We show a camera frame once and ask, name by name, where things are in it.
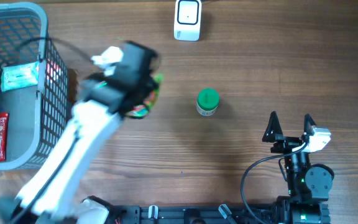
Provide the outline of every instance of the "jar with green lid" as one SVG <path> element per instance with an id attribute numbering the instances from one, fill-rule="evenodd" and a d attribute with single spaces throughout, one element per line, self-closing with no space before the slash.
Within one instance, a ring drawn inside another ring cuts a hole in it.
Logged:
<path id="1" fill-rule="evenodd" d="M 219 104 L 219 94 L 211 88 L 202 90 L 197 97 L 197 111 L 203 116 L 211 116 L 215 113 Z"/>

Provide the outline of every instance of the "cable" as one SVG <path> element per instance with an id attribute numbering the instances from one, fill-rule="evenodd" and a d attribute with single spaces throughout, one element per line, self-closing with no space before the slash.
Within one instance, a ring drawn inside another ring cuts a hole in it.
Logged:
<path id="1" fill-rule="evenodd" d="M 283 160 L 284 158 L 281 158 L 278 160 L 278 166 L 280 167 L 280 171 L 281 171 L 281 174 L 283 174 L 283 177 L 284 177 L 284 180 L 287 182 L 287 176 L 285 175 L 284 173 L 284 168 L 283 166 L 281 165 L 281 160 Z"/>
<path id="2" fill-rule="evenodd" d="M 277 159 L 277 158 L 281 158 L 281 157 L 287 157 L 287 156 L 292 156 L 298 152 L 301 152 L 302 150 L 304 150 L 306 148 L 306 146 L 309 144 L 309 139 L 306 139 L 304 141 L 304 143 L 302 144 L 302 146 L 300 146 L 300 149 L 296 150 L 296 151 L 293 151 L 293 152 L 289 152 L 287 154 L 283 154 L 283 155 L 277 155 L 277 156 L 270 156 L 270 157 L 266 157 L 264 159 L 261 159 L 259 161 L 256 161 L 254 162 L 251 166 L 249 166 L 247 168 L 247 170 L 244 172 L 244 174 L 242 175 L 242 179 L 241 179 L 241 198 L 242 198 L 242 201 L 244 202 L 244 205 L 246 206 L 248 212 L 258 221 L 260 222 L 261 224 L 266 224 L 265 222 L 263 222 L 261 219 L 259 219 L 258 217 L 256 217 L 256 215 L 253 213 L 253 211 L 250 209 L 248 203 L 247 203 L 247 200 L 246 200 L 246 195 L 244 193 L 244 183 L 245 183 L 245 180 L 246 180 L 246 176 L 247 174 L 249 173 L 249 171 L 254 168 L 256 165 L 260 164 L 261 162 L 265 162 L 265 161 L 269 161 L 271 159 Z"/>
<path id="3" fill-rule="evenodd" d="M 65 40 L 58 39 L 58 38 L 34 37 L 34 38 L 27 39 L 27 40 L 21 42 L 17 47 L 15 47 L 15 50 L 20 51 L 21 48 L 25 47 L 29 43 L 34 42 L 34 41 L 38 41 L 38 40 L 51 40 L 51 41 L 54 41 L 56 43 L 62 44 L 65 47 L 68 47 L 69 49 L 71 49 L 72 51 L 77 52 L 82 58 L 84 58 L 85 60 L 87 60 L 87 61 L 89 61 L 90 63 L 93 64 L 93 61 L 91 60 L 91 57 L 88 54 L 86 54 L 83 50 L 79 49 L 75 45 L 73 45 L 73 44 L 71 44 L 71 43 L 69 43 L 69 42 L 67 42 Z"/>
<path id="4" fill-rule="evenodd" d="M 63 167 L 64 163 L 66 163 L 67 159 L 69 158 L 71 152 L 73 151 L 75 144 L 78 142 L 78 140 L 80 140 L 80 138 L 78 137 L 78 131 L 75 131 L 74 133 L 75 138 L 74 141 L 72 142 L 69 150 L 67 151 L 65 157 L 62 159 L 62 161 L 59 163 L 59 165 L 57 166 L 57 168 L 55 169 L 55 171 L 52 173 L 52 175 L 48 178 L 48 180 L 46 181 L 46 183 L 44 184 L 44 186 L 42 186 L 42 188 L 38 191 L 38 193 L 35 195 L 35 197 L 32 199 L 32 201 L 26 206 L 26 208 L 24 208 L 23 210 L 21 210 L 19 212 L 19 214 L 17 214 L 9 223 L 10 224 L 15 224 L 18 221 L 20 221 L 21 218 L 23 218 L 23 216 L 27 213 L 31 211 L 31 208 L 34 206 L 34 204 L 36 203 L 36 201 L 44 194 L 45 190 L 49 187 L 50 183 L 52 182 L 52 180 L 55 178 L 55 176 L 59 173 L 60 169 Z"/>

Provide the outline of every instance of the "white plastic device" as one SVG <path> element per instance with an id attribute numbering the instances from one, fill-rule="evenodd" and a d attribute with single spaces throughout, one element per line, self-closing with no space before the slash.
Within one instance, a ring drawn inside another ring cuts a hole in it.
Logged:
<path id="1" fill-rule="evenodd" d="M 201 1 L 177 0 L 173 36 L 176 40 L 197 41 L 201 30 Z"/>

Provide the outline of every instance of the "gray basket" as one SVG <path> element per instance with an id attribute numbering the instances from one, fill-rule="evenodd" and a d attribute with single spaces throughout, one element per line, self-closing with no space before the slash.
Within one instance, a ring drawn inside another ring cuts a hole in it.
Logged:
<path id="1" fill-rule="evenodd" d="M 67 123 L 67 69 L 53 43 L 40 40 L 15 51 L 22 41 L 40 36 L 48 37 L 48 18 L 40 6 L 0 4 L 0 113 L 9 113 L 6 162 L 0 162 L 0 170 L 39 168 Z M 37 86 L 1 92 L 1 67 L 37 60 Z"/>

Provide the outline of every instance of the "white label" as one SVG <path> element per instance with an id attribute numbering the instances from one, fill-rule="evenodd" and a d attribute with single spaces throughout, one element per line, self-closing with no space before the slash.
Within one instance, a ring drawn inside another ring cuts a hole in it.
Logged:
<path id="1" fill-rule="evenodd" d="M 216 109 L 218 108 L 218 107 L 215 107 L 215 109 L 213 109 L 213 110 L 210 110 L 210 111 L 206 111 L 206 110 L 203 110 L 203 109 L 201 109 L 200 108 L 200 106 L 198 105 L 198 103 L 197 103 L 197 111 L 201 114 L 201 115 L 203 115 L 203 116 L 211 116 L 212 114 L 215 114 L 215 111 L 216 111 Z"/>

